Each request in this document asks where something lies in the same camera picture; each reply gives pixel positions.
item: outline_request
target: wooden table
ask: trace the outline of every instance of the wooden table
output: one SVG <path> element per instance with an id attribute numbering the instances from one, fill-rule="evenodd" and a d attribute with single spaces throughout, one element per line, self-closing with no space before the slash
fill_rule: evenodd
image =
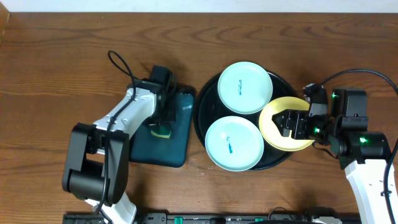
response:
<path id="1" fill-rule="evenodd" d="M 130 79 L 109 62 L 116 50 L 135 76 L 169 67 L 202 86 L 228 65 L 252 61 L 303 86 L 348 68 L 371 68 L 398 82 L 396 14 L 19 14 L 0 48 L 0 219 L 60 223 L 90 207 L 61 188 L 72 127 L 104 116 Z M 327 84 L 368 91 L 369 130 L 390 145 L 397 97 L 373 75 Z M 276 206 L 358 212 L 338 162 L 309 147 L 275 168 L 228 172 L 200 144 L 193 125 L 181 168 L 130 163 L 129 198 L 143 211 L 264 214 Z"/>

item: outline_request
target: sponge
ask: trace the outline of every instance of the sponge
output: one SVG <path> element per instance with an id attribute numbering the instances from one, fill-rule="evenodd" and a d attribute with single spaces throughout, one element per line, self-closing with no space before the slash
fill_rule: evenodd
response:
<path id="1" fill-rule="evenodd" d="M 151 127 L 150 133 L 158 138 L 169 139 L 172 135 L 172 128 L 169 124 L 155 125 Z"/>

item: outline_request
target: black round plate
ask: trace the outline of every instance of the black round plate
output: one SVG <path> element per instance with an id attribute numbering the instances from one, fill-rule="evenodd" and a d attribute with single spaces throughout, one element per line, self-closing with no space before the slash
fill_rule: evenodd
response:
<path id="1" fill-rule="evenodd" d="M 294 89 L 283 78 L 273 72 L 267 72 L 271 77 L 272 85 L 274 87 L 271 100 L 283 96 L 297 97 Z M 202 88 L 193 109 L 193 125 L 195 126 L 195 131 L 203 147 L 205 147 L 206 132 L 211 124 L 225 116 L 240 116 L 242 118 L 248 119 L 254 125 L 259 127 L 259 117 L 261 111 L 254 114 L 243 115 L 235 113 L 225 107 L 218 96 L 217 90 L 217 82 L 220 75 L 221 74 L 218 74 L 213 77 Z M 274 167 L 286 160 L 290 155 L 291 152 L 278 150 L 264 140 L 264 153 L 260 161 L 254 167 L 252 167 L 251 170 L 262 170 Z"/>

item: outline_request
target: white wall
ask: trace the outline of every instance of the white wall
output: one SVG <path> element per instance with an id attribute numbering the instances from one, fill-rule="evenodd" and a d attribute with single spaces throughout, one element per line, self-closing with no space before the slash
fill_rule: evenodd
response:
<path id="1" fill-rule="evenodd" d="M 0 0 L 10 12 L 398 12 L 398 0 Z"/>

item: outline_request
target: green light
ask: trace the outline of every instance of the green light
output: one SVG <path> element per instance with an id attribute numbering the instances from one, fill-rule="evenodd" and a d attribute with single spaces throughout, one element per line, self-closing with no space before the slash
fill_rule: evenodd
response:
<path id="1" fill-rule="evenodd" d="M 364 137 L 360 137 L 359 140 L 361 141 L 361 143 L 365 143 L 365 142 L 368 141 L 368 140 L 367 140 L 366 138 L 364 138 Z"/>

